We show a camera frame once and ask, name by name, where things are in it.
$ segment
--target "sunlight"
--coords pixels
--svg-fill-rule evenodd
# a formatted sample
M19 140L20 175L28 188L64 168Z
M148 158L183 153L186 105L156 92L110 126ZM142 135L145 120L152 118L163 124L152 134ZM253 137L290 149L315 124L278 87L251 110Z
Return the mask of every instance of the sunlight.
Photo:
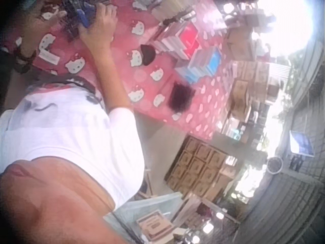
M289 55L306 46L313 24L304 0L259 0L258 6L277 17L274 31L261 34L263 42L272 46L271 56Z

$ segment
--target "person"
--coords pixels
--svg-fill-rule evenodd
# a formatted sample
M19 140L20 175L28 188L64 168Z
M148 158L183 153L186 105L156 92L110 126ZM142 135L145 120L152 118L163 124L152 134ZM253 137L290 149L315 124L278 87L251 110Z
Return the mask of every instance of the person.
M110 49L116 9L97 4L94 23L79 27L101 94L81 77L53 76L22 98L20 73L44 34L67 14L43 21L44 4L38 0L24 20L0 118L1 215L23 243L125 243L102 217L138 191L144 158Z

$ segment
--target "floor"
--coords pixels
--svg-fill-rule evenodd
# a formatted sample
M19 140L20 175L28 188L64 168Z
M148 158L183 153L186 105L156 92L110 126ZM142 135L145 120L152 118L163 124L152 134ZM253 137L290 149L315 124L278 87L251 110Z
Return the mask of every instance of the floor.
M136 113L139 137L145 164L150 171L150 181L154 195L173 192L164 181L174 158L186 136L184 131Z

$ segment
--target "stacked boxes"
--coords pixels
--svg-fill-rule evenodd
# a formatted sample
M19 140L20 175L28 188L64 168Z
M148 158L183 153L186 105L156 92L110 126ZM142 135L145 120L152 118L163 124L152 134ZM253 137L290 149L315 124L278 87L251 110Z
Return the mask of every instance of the stacked boxes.
M201 77L214 76L221 56L216 47L197 49L190 61L179 60L175 70L190 84L197 83Z
M151 44L159 52L169 52L176 59L189 60L200 48L198 30L192 22L172 23Z
M220 189L225 188L224 184L220 186L217 179L220 178L219 173L227 157L229 156L220 150L189 137L167 184L172 190L181 192L184 197L190 192L199 197L206 197L209 193L209 200L213 200ZM219 191L211 192L210 189L216 184Z

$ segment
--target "hello kitty print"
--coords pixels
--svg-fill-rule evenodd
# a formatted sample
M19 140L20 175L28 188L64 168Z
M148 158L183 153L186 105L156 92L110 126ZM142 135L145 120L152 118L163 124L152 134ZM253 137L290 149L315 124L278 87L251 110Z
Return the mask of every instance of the hello kitty print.
M76 53L75 56L73 56L71 60L66 63L65 67L70 74L77 74L83 69L85 65L85 59Z
M201 2L207 6L206 11L213 12L212 0ZM229 92L225 91L223 84L228 84L231 89L233 82L231 76L223 73L223 69L228 69L229 58L222 53L217 74L214 77L203 77L192 86L196 93L189 110L174 113L168 106L170 93L175 81L182 82L174 72L174 59L160 52L150 65L145 66L140 48L141 44L150 44L150 38L161 23L138 1L112 0L112 3L117 6L118 23L113 40L108 42L112 41L110 45L116 68L135 110L199 138L211 138L213 132L219 130L217 125L224 123L223 114L226 113L225 104ZM51 6L41 18L51 18L56 11L57 7ZM201 16L198 12L196 18L192 19L195 26L204 23ZM217 29L199 30L198 42L202 48L213 45L223 52L222 38ZM21 42L21 34L17 32L11 43L3 44L3 50L12 52ZM59 25L42 37L37 53L33 65L53 76L77 75L94 85L98 84L97 71L88 50L80 40L68 42Z

